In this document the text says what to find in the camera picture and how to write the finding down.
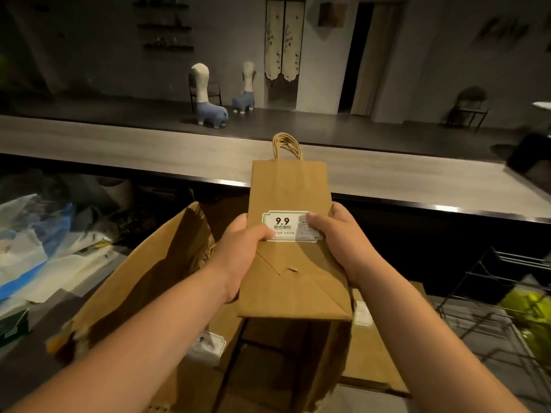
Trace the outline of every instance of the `dark doorway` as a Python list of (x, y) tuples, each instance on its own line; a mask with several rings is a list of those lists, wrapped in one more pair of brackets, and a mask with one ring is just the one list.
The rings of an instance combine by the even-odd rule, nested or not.
[(354, 33), (352, 34), (352, 42), (350, 43), (350, 52), (348, 53), (348, 62), (344, 74), (341, 100), (339, 102), (339, 112), (349, 112), (352, 108), (354, 93), (356, 91), (356, 82), (358, 81), (358, 72), (360, 70), (360, 62), (362, 62), (365, 42), (368, 39), (374, 6), (375, 3), (360, 3), (358, 5)]

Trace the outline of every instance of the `beige curtain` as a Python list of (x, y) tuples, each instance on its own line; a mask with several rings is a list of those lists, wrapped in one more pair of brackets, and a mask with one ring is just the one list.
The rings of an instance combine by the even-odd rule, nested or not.
[(287, 81), (293, 81), (299, 74), (304, 5), (304, 1), (286, 2), (282, 73)]
[(284, 11), (285, 1), (266, 1), (264, 69), (266, 76), (272, 81), (281, 73)]
[(376, 4), (365, 42), (350, 114), (369, 116), (398, 27), (401, 4)]

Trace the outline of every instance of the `round tabletop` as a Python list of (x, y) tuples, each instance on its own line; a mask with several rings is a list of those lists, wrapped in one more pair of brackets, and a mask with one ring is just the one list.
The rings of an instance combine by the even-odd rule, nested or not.
[(536, 101), (535, 103), (532, 103), (532, 105), (544, 110), (551, 110), (551, 101)]

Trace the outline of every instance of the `llama stool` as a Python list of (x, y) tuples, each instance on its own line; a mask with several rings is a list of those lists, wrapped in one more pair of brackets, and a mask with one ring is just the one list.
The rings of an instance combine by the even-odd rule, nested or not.
[(253, 110), (255, 107), (255, 93), (252, 91), (252, 80), (255, 77), (255, 65), (252, 62), (245, 62), (243, 64), (243, 81), (245, 87), (241, 91), (240, 97), (234, 97), (231, 100), (231, 107), (234, 109), (234, 113), (244, 114), (247, 107), (249, 110)]
[(197, 86), (197, 124), (202, 126), (206, 120), (212, 122), (215, 129), (220, 129), (228, 121), (228, 111), (208, 101), (208, 68), (203, 64), (195, 64), (191, 69)]

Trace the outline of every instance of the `blue alpaca body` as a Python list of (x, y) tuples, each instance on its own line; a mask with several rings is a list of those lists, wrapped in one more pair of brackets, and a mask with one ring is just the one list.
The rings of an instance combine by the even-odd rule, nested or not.
[(241, 97), (234, 97), (231, 100), (231, 106), (234, 110), (244, 112), (247, 107), (255, 106), (255, 93), (252, 91), (243, 91)]
[(219, 129), (220, 124), (226, 124), (228, 121), (228, 111), (208, 101), (197, 103), (197, 122), (203, 124), (205, 120), (212, 122), (215, 129)]

